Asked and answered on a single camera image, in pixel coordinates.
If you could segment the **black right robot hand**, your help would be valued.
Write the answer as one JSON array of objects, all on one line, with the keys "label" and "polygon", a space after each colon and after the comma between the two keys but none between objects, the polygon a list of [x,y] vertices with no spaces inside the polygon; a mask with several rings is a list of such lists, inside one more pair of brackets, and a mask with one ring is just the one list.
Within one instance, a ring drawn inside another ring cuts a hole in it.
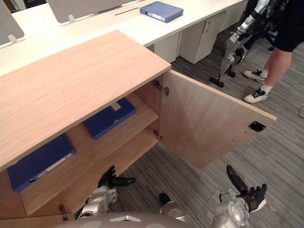
[{"label": "black right robot hand", "polygon": [[226,170],[230,181],[240,192],[238,197],[242,198],[248,206],[249,213],[258,211],[265,206],[266,184],[249,189],[231,165],[227,165]]}]

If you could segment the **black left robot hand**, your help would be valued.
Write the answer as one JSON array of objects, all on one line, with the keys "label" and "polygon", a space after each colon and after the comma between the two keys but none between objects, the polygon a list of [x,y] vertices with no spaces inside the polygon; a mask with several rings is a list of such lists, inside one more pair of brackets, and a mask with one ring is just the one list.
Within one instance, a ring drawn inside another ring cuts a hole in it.
[{"label": "black left robot hand", "polygon": [[97,187],[125,187],[136,182],[136,178],[117,177],[115,174],[115,166],[112,165],[100,178]]}]

